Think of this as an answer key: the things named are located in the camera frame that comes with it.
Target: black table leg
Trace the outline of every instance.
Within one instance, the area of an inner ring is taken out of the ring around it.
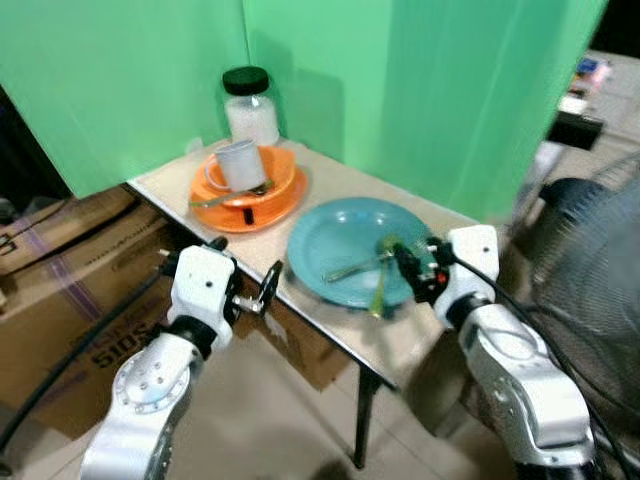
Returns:
[[[357,468],[364,468],[367,457],[367,442],[369,440],[369,424],[371,423],[371,407],[382,381],[369,368],[360,365],[360,380],[358,384],[358,423],[356,425],[356,450],[353,463]]]

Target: black jar lid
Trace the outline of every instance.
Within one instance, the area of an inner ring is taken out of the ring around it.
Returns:
[[[222,74],[222,84],[231,95],[255,95],[269,88],[269,75],[264,68],[238,67]]]

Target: white table top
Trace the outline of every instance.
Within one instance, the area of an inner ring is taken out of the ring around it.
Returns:
[[[130,180],[129,185],[205,242],[224,234],[227,251],[243,271],[261,281],[278,259],[285,262],[278,297],[305,320],[380,374],[390,386],[402,387],[442,332],[426,304],[408,300],[393,319],[374,319],[367,312],[324,301],[295,278],[286,261],[289,234],[302,214],[327,201],[369,196],[396,203],[422,219],[436,235],[474,223],[471,219],[347,167],[299,143],[281,140],[309,177],[307,193],[288,217],[255,233],[227,234],[200,223],[188,207],[189,185],[198,166],[219,144],[173,160]]]

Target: table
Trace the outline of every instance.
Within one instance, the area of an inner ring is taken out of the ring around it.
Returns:
[[[189,185],[198,166],[226,141],[218,142],[149,173],[128,184],[148,202],[191,231],[203,242],[222,232],[201,224],[188,208]],[[286,247],[294,224],[305,212],[330,200],[368,196],[387,200],[412,211],[436,235],[475,222],[459,213],[412,195],[382,180],[342,165],[300,143],[282,139],[278,146],[292,150],[296,163],[309,178],[307,193],[298,208],[269,228],[245,234],[224,234],[227,251],[238,266],[257,282],[278,259],[285,269],[278,298],[334,342],[360,367],[354,464],[363,468],[375,393],[381,385],[398,391],[429,352],[442,332],[440,322],[426,304],[407,301],[391,319],[373,319],[367,312],[333,305],[316,296],[295,278],[286,261]]]

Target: spoon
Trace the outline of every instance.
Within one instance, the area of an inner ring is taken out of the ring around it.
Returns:
[[[212,200],[207,200],[206,202],[189,202],[189,205],[192,207],[202,207],[202,208],[210,208],[215,207],[216,205],[220,205],[228,200],[232,200],[236,197],[240,197],[242,195],[246,195],[250,193],[252,195],[261,197],[265,193],[267,193],[271,187],[273,187],[273,180],[267,180],[262,185],[258,185],[257,187],[249,188],[247,190],[240,190],[239,192],[232,192],[227,195],[223,195],[222,197],[216,197]]]
[[[382,251],[382,253],[389,253],[390,255],[382,259],[378,286],[376,292],[373,294],[373,300],[371,300],[371,304],[369,305],[369,313],[375,318],[382,317],[384,313],[384,277],[387,271],[388,258],[393,256],[393,246],[397,243],[402,243],[402,239],[394,234],[386,235],[376,243],[376,250]]]

